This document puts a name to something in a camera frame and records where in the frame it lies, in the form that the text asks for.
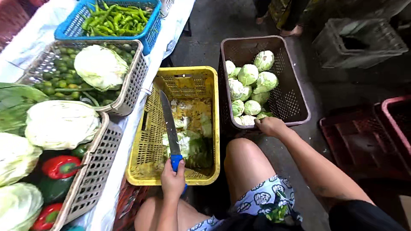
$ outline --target red bell pepper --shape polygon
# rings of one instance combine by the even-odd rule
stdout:
[[[44,231],[51,229],[62,206],[63,203],[55,203],[44,207],[31,229],[34,231]]]
[[[51,179],[64,179],[74,176],[81,164],[81,160],[74,156],[61,155],[47,160],[42,171]]]

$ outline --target person's left hand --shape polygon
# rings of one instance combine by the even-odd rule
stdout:
[[[169,158],[161,174],[161,188],[163,189],[164,200],[179,200],[185,187],[184,160],[178,163],[177,172],[173,171],[171,159]]]

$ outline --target hand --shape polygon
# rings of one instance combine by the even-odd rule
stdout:
[[[276,117],[264,117],[260,120],[254,119],[254,122],[267,136],[273,136],[277,139],[290,130],[281,119]]]
[[[164,165],[161,174],[161,188],[163,189],[164,200],[178,201],[185,187],[184,160],[178,163],[178,171],[174,172],[169,158]]]

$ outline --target table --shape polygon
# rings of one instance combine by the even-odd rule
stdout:
[[[145,56],[148,72],[133,112],[126,117],[110,116],[123,130],[123,137],[107,178],[104,191],[96,206],[72,221],[86,230],[112,229],[117,207],[120,184],[123,178],[134,136],[152,81],[161,61],[173,51],[189,18],[195,0],[174,0],[151,53]],[[46,45],[54,41],[54,30],[74,9],[75,0],[50,0],[39,8],[27,25],[14,37],[0,54],[0,81],[13,83]]]

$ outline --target blue basket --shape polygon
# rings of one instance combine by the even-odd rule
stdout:
[[[82,36],[84,30],[81,28],[81,25],[84,22],[84,18],[81,15],[86,17],[90,16],[90,12],[87,7],[95,10],[94,6],[95,0],[82,0],[74,8],[73,12],[67,17],[67,19],[58,25],[57,29],[54,32],[54,38],[56,40],[140,40],[143,44],[143,55],[148,55],[151,52],[151,49],[154,47],[155,41],[161,29],[160,21],[160,0],[107,0],[105,1],[108,5],[118,4],[123,7],[127,6],[148,6],[153,8],[150,19],[147,22],[143,32],[136,36]]]

